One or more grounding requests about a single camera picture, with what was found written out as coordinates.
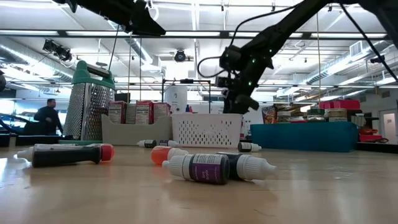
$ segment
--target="white storage bin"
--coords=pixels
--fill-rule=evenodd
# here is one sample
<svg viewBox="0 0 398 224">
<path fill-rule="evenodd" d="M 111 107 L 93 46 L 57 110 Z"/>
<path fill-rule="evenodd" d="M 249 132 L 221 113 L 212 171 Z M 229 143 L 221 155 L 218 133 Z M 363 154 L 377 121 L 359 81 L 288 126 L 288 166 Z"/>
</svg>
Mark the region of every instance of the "white storage bin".
<svg viewBox="0 0 398 224">
<path fill-rule="evenodd" d="M 185 147 L 236 148 L 241 114 L 173 114 L 173 140 Z"/>
</svg>

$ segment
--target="red bottle cap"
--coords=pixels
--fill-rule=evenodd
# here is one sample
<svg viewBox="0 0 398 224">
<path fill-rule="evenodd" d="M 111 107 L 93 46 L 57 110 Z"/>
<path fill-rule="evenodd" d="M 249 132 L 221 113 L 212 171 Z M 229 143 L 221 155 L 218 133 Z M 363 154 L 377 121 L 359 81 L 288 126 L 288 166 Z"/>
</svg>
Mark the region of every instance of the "red bottle cap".
<svg viewBox="0 0 398 224">
<path fill-rule="evenodd" d="M 110 144 L 103 144 L 101 146 L 102 161 L 110 161 L 114 155 L 113 146 Z"/>
</svg>

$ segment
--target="door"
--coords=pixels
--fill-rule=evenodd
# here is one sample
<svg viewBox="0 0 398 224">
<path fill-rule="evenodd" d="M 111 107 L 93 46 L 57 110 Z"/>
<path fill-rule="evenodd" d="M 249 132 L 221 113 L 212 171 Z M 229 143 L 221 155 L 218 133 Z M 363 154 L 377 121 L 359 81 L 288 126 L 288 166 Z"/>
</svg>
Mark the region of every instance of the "door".
<svg viewBox="0 0 398 224">
<path fill-rule="evenodd" d="M 380 112 L 382 135 L 387 138 L 391 144 L 398 144 L 396 118 L 396 110 Z"/>
</svg>

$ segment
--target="purple label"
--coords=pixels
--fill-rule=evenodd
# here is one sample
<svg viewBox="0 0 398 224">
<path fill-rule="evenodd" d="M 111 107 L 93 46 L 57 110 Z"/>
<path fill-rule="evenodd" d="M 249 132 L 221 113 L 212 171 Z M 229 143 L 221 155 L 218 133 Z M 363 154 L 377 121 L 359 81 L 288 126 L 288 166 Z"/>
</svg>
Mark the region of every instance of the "purple label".
<svg viewBox="0 0 398 224">
<path fill-rule="evenodd" d="M 169 140 L 160 140 L 159 145 L 160 146 L 169 146 Z"/>
<path fill-rule="evenodd" d="M 217 164 L 192 164 L 193 180 L 218 184 L 221 182 L 221 167 Z"/>
</svg>

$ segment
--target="green grater handle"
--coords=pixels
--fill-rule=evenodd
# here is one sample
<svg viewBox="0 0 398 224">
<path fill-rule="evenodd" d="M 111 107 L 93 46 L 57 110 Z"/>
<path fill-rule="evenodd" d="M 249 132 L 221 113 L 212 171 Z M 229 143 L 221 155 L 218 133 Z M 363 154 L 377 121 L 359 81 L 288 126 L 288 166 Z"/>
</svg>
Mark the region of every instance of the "green grater handle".
<svg viewBox="0 0 398 224">
<path fill-rule="evenodd" d="M 112 90 L 116 89 L 115 85 L 114 85 L 114 81 L 112 79 L 111 71 L 103 72 L 103 75 L 101 75 L 100 74 L 101 71 L 99 69 L 97 69 L 94 74 L 102 77 L 102 80 L 97 80 L 97 79 L 90 77 L 90 72 L 89 72 L 90 68 L 92 69 L 93 67 L 91 65 L 88 65 L 85 61 L 83 61 L 83 60 L 79 61 L 76 66 L 75 74 L 73 74 L 72 84 L 92 83 L 92 84 L 97 84 L 97 85 L 108 87 Z"/>
</svg>

